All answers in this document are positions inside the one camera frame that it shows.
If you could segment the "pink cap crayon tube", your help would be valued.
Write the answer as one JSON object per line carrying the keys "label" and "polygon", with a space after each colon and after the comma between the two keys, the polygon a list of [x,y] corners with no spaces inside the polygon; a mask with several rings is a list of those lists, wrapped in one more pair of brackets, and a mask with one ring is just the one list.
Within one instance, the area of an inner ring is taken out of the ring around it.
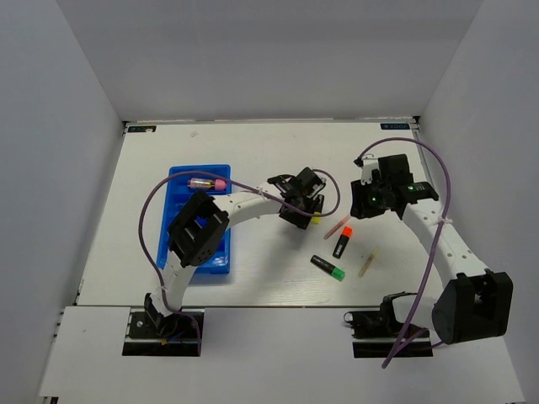
{"label": "pink cap crayon tube", "polygon": [[227,189],[227,182],[220,179],[190,178],[187,182],[190,189],[209,189],[224,191]]}

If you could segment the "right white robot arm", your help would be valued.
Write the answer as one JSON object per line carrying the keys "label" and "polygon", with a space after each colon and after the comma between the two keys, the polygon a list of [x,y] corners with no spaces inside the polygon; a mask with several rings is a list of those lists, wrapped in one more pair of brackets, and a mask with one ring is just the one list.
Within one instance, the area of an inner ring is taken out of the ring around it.
{"label": "right white robot arm", "polygon": [[416,292],[387,295],[380,306],[382,329],[400,335],[410,324],[434,331],[446,344],[505,335],[513,282],[494,272],[442,217],[439,195],[428,182],[417,182],[404,154],[360,164],[361,177],[352,182],[350,214],[370,219],[388,211],[414,233],[429,255],[443,290],[430,298]]}

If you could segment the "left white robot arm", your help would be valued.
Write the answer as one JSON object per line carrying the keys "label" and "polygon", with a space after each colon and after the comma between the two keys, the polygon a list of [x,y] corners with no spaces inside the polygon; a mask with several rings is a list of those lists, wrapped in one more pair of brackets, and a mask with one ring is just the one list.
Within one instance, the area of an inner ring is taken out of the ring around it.
{"label": "left white robot arm", "polygon": [[195,192],[168,226],[168,257],[157,271],[159,286],[144,300],[149,326],[161,336],[173,333],[195,270],[212,258],[232,227],[277,215],[305,229],[317,211],[326,181],[318,170],[303,168],[296,176],[281,174],[257,187],[235,183],[241,190],[224,195]]}

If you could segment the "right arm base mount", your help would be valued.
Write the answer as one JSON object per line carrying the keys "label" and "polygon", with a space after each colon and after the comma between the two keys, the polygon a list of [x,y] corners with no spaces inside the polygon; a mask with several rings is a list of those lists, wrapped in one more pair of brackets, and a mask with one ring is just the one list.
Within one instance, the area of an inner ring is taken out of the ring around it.
{"label": "right arm base mount", "polygon": [[[390,331],[382,323],[377,311],[347,311],[343,321],[352,331],[352,349],[355,359],[384,359],[389,355],[400,327]],[[405,348],[398,351],[395,358],[433,357],[430,332],[426,331]]]}

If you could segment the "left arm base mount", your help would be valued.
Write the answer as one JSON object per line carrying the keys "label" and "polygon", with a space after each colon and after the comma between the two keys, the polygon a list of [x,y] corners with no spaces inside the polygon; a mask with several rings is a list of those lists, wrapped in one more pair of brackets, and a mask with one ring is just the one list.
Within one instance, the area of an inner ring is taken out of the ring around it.
{"label": "left arm base mount", "polygon": [[189,313],[196,326],[185,316],[173,315],[172,321],[158,331],[144,311],[132,311],[128,317],[122,355],[125,357],[199,357],[204,327],[203,311]]}

